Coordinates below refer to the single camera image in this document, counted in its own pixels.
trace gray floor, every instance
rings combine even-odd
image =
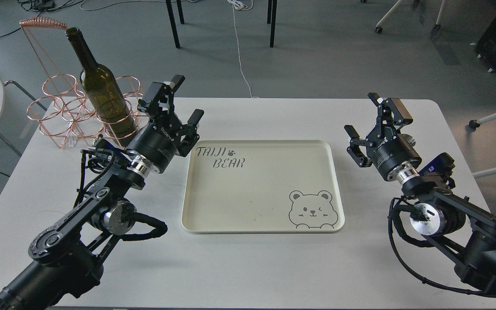
[[[113,2],[89,0],[84,8]],[[378,92],[431,99],[445,114],[472,171],[496,167],[496,121],[476,132],[466,126],[472,118],[496,112],[496,73],[487,72],[488,66],[477,59],[472,46],[496,15],[496,0],[450,1],[435,35],[430,30],[439,1],[421,0],[416,8],[407,1],[384,24],[382,34],[374,33],[376,22],[393,2],[279,1],[273,49],[268,46],[267,1],[256,0],[252,10],[235,12],[242,69],[252,95],[366,98],[368,92]],[[230,4],[226,0],[183,2],[183,11],[186,24],[178,25],[179,50],[174,47],[163,3],[119,4],[92,12],[77,5],[44,16],[83,30],[96,59],[116,76],[133,75],[148,85],[183,74],[187,80],[177,96],[250,96],[239,70]],[[0,35],[35,15],[14,0],[0,0]],[[79,63],[62,31],[34,29],[33,33],[63,72],[79,73]],[[0,76],[42,96],[41,84],[47,76],[22,31],[0,39]],[[36,130],[25,117],[29,103],[16,88],[6,88],[0,131],[21,150]],[[339,132],[338,139],[346,139],[346,134]],[[0,141],[0,171],[12,173],[18,160]],[[6,177],[0,175],[0,192],[5,184]],[[478,185],[496,213],[496,175],[478,179]]]

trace white tabletop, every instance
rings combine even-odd
[[[191,234],[181,226],[188,159],[174,157],[164,174],[151,174],[143,191],[127,198],[140,212],[165,220],[159,239],[120,242],[104,263],[101,285],[60,306],[120,308],[496,308],[496,300],[422,285],[394,257],[387,234],[390,199],[397,183],[374,167],[360,169],[346,153],[354,125],[360,135],[374,127],[368,99],[177,98],[186,121],[195,108],[205,115],[205,140],[323,140],[333,154],[346,216],[332,234]],[[415,122],[403,131],[416,140],[427,163],[448,152],[455,159],[455,194],[486,207],[437,104],[403,100]],[[0,290],[26,265],[26,249],[42,229],[72,206],[79,182],[79,149],[60,150],[34,135],[0,196]],[[144,232],[140,224],[135,232]],[[466,226],[453,234],[465,243]],[[84,240],[96,236],[91,227]],[[468,288],[453,263],[436,249],[419,249],[397,238],[402,257],[436,282]]]

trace wine bottle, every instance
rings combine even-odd
[[[78,28],[68,28],[66,37],[83,68],[80,82],[85,95],[99,119],[110,126],[111,130],[106,128],[108,133],[114,135],[112,138],[116,138],[122,147],[126,147],[134,138],[137,127],[112,71],[95,61]]]

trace bear cartoon drawing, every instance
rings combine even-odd
[[[332,194],[321,190],[317,195],[304,195],[299,190],[290,193],[292,207],[288,217],[296,228],[323,228],[325,225],[334,227],[338,222],[338,213],[331,204]]]

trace cream tray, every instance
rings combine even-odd
[[[181,222],[192,233],[337,232],[344,213],[329,145],[199,141]]]

